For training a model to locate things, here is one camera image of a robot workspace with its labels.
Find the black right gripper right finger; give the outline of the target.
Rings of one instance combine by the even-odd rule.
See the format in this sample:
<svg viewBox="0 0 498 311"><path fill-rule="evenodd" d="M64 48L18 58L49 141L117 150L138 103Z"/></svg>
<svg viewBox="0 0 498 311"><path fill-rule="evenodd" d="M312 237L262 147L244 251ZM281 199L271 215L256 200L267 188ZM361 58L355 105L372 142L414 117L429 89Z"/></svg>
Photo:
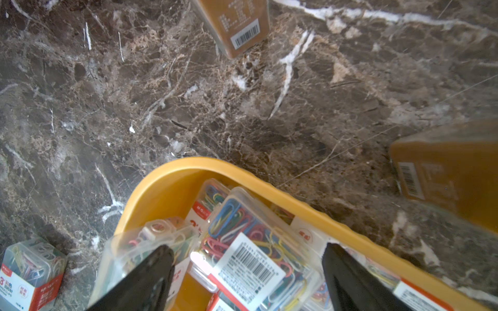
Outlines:
<svg viewBox="0 0 498 311"><path fill-rule="evenodd" d="M322 267L334 310L409 310L338 244L327 244Z"/></svg>

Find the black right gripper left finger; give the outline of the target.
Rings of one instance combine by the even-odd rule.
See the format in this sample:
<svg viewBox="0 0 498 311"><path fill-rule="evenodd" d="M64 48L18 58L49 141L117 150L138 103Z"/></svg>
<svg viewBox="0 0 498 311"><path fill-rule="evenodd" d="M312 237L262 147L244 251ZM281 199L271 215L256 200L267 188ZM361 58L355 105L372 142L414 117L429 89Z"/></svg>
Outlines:
<svg viewBox="0 0 498 311"><path fill-rule="evenodd" d="M164 310L174 274L173 250L159 246L88 310Z"/></svg>

